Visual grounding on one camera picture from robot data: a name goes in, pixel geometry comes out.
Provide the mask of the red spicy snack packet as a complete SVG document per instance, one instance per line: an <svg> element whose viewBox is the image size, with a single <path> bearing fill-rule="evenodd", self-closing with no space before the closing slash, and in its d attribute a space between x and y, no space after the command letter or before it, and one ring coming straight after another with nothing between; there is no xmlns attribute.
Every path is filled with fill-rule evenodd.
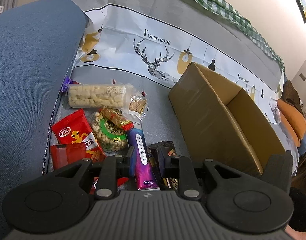
<svg viewBox="0 0 306 240"><path fill-rule="evenodd" d="M83 109L64 117L52 126L52 131L60 144L81 144L94 162L101 162L106 155L93 134Z"/></svg>

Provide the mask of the grey printed sofa cover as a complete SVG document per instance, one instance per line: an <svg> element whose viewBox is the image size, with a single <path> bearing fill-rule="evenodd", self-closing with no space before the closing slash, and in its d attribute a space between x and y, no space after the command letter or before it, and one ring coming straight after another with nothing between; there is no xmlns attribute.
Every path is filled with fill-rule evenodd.
<svg viewBox="0 0 306 240"><path fill-rule="evenodd" d="M280 121L285 71L248 37L193 0L71 0L88 17L72 79L100 83L105 68L171 88L196 62L243 88L271 123L298 169L299 153Z"/></svg>

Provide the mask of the purple stick snack packet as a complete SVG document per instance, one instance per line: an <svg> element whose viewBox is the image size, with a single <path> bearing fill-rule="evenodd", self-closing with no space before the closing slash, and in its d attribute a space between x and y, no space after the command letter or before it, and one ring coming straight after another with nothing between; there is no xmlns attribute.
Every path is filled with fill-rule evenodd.
<svg viewBox="0 0 306 240"><path fill-rule="evenodd" d="M132 156L135 158L135 181L139 191L159 191L156 178L147 154L147 147L143 131L133 128L127 131L129 146L134 147Z"/></svg>

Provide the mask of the clear cracker snack pack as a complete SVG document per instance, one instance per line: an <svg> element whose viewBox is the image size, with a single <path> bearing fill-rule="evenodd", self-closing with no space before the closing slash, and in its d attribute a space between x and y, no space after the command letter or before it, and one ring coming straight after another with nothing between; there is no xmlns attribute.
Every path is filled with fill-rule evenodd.
<svg viewBox="0 0 306 240"><path fill-rule="evenodd" d="M130 96L129 114L143 120L146 116L147 109L148 101L146 99L146 93L144 91L139 92L134 90Z"/></svg>

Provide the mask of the red gold candy bar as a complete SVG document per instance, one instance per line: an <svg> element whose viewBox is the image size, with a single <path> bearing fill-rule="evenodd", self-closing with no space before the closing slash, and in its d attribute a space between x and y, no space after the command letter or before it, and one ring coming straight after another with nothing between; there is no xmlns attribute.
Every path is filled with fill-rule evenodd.
<svg viewBox="0 0 306 240"><path fill-rule="evenodd" d="M101 108L100 113L123 131L133 129L134 124L122 112L113 108Z"/></svg>

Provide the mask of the dark snack packet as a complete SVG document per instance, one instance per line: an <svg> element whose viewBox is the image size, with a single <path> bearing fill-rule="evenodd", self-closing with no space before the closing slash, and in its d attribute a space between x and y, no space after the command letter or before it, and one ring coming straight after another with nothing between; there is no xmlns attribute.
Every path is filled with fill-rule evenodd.
<svg viewBox="0 0 306 240"><path fill-rule="evenodd" d="M153 174L161 190L178 190L178 180L176 178L164 178L165 165L170 164L170 158L176 156L176 150L172 141L161 141L151 144L148 147L149 160Z"/></svg>

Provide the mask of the orange cushion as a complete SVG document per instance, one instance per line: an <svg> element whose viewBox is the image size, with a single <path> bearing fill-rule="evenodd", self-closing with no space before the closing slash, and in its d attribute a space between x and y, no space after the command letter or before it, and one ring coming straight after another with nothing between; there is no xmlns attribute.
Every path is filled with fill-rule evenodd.
<svg viewBox="0 0 306 240"><path fill-rule="evenodd" d="M291 135L295 146L300 147L306 133L306 119L294 106L282 99L277 100L277 105L281 114L281 122Z"/></svg>

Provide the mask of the small red snack packet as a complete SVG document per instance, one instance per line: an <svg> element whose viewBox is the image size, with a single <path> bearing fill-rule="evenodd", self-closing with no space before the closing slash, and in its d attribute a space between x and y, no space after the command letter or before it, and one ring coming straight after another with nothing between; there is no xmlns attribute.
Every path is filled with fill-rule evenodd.
<svg viewBox="0 0 306 240"><path fill-rule="evenodd" d="M86 157L86 145L82 143L50 146L54 170Z"/></svg>

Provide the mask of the brown cushion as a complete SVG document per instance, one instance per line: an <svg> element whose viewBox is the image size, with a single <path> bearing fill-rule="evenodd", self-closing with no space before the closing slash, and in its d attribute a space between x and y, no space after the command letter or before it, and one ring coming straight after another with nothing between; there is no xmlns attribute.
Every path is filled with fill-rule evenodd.
<svg viewBox="0 0 306 240"><path fill-rule="evenodd" d="M284 83L283 92L282 92L282 100L284 102L289 103L293 107L295 107L298 111L301 111L300 98L299 94L293 87L291 81L287 80Z"/></svg>

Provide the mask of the rice puff bar pack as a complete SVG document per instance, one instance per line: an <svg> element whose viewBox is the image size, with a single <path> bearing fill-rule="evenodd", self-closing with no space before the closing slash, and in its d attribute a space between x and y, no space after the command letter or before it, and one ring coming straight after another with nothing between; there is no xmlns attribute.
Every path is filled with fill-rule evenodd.
<svg viewBox="0 0 306 240"><path fill-rule="evenodd" d="M68 86L68 105L71 108L128 109L131 102L132 85L82 85Z"/></svg>

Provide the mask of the green checkered cloth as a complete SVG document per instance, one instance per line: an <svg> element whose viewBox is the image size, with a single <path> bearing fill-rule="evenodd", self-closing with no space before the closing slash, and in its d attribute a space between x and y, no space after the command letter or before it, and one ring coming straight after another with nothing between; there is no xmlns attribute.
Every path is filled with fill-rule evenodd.
<svg viewBox="0 0 306 240"><path fill-rule="evenodd" d="M252 26L250 20L243 17L231 4L225 0L193 0L205 10L228 21L246 37L248 37L262 52L275 61L280 70L285 70L283 59L273 50L266 39Z"/></svg>

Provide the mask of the purple swirl candy packet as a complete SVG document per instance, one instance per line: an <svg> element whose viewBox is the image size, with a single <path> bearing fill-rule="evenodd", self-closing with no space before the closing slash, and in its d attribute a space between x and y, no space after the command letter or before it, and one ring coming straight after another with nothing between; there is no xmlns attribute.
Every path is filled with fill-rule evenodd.
<svg viewBox="0 0 306 240"><path fill-rule="evenodd" d="M79 84L77 81L75 80L72 80L71 78L69 78L68 76L66 76L64 78L64 81L62 83L62 86L61 86L61 89L60 89L60 92L62 93L66 93L68 91L68 88L70 85L75 85L75 84Z"/></svg>

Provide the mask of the brown cardboard box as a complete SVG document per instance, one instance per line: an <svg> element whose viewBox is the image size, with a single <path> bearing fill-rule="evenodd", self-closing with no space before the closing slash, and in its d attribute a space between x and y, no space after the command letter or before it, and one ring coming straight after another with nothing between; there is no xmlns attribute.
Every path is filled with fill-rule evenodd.
<svg viewBox="0 0 306 240"><path fill-rule="evenodd" d="M191 160L213 159L258 177L286 150L247 92L192 62L169 92Z"/></svg>

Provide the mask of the round peanut brittle pack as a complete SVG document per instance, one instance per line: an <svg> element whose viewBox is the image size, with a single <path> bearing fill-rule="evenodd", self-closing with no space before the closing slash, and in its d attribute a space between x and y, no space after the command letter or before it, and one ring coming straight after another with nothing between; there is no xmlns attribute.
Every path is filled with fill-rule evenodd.
<svg viewBox="0 0 306 240"><path fill-rule="evenodd" d="M113 154L127 148L128 141L125 131L100 112L92 113L89 120L93 134L104 152Z"/></svg>

